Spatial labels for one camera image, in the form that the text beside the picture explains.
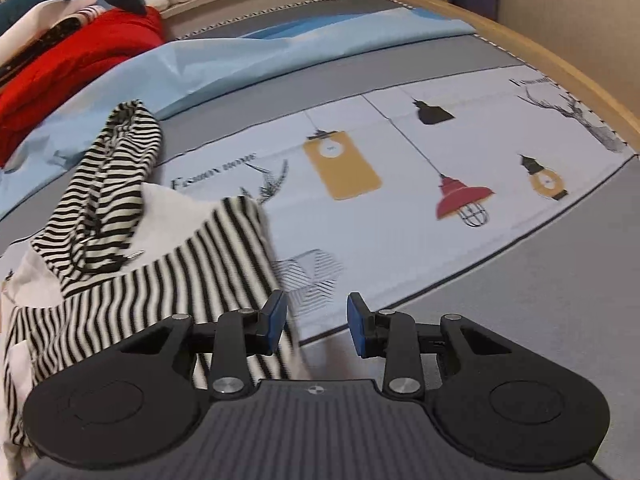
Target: red pillow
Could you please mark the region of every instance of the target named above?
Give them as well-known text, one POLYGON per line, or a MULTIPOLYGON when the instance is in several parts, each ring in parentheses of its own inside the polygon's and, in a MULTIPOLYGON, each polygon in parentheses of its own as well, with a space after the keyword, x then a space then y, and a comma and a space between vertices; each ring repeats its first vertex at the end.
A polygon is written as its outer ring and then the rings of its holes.
POLYGON ((164 43, 162 17, 112 9, 24 68, 0 94, 0 168, 47 116, 114 66, 164 43))

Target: bed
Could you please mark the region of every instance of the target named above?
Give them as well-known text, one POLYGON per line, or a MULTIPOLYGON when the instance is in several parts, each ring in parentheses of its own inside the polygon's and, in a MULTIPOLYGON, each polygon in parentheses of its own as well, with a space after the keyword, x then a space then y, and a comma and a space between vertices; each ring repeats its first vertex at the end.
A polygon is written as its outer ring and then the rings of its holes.
MULTIPOLYGON (((415 7, 474 30, 325 59, 167 114, 154 182, 263 203, 314 378, 381 378, 381 362, 353 352, 349 292, 418 322, 457 312, 593 381, 611 410, 595 463, 634 480, 640 126, 628 110, 542 47, 437 0, 301 2, 177 41, 290 39, 415 7)), ((65 189, 58 173, 0 221, 3 276, 65 189)), ((423 365, 437 387, 434 360, 423 365)))

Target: wooden bed frame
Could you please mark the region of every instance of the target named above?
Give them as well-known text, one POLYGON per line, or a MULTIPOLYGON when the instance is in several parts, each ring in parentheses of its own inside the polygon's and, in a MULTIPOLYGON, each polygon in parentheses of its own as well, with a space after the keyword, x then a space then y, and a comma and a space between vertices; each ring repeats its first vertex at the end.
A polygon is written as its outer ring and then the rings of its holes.
POLYGON ((442 0, 398 1, 473 25, 480 36, 529 63, 574 94, 620 134, 636 152, 640 152, 640 120, 593 79, 561 57, 499 23, 442 0))

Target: beige wall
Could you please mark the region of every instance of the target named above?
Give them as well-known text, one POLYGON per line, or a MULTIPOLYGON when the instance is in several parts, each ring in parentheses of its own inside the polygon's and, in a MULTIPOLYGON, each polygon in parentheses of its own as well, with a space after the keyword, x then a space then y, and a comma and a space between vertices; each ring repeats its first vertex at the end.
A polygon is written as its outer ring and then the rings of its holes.
POLYGON ((640 0, 501 0, 499 21, 578 67, 640 116, 640 0))

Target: striped garment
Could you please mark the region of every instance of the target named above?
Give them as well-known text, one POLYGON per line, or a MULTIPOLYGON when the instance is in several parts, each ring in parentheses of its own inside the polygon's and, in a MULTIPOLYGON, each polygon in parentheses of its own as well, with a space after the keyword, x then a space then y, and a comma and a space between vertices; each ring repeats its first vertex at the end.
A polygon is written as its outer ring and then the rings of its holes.
MULTIPOLYGON (((34 384, 172 314, 214 321, 229 310, 261 308, 277 288, 260 206, 244 196, 216 203, 180 246, 123 272, 135 257, 127 250, 160 144, 160 127, 140 102, 119 105, 31 241, 64 298, 52 308, 18 306, 12 313, 5 355, 27 340, 34 384)), ((273 356, 247 361, 255 381, 290 378, 301 360, 289 325, 273 356)), ((194 382, 206 387, 210 355, 197 362, 194 382)), ((7 358, 4 395, 10 442, 27 446, 7 358)))
POLYGON ((68 16, 65 16, 49 30, 28 44, 18 54, 0 66, 0 89, 11 79, 16 77, 22 69, 32 61, 39 58, 47 50, 66 40, 73 33, 89 25, 98 16, 105 13, 104 7, 99 5, 85 7, 68 16))

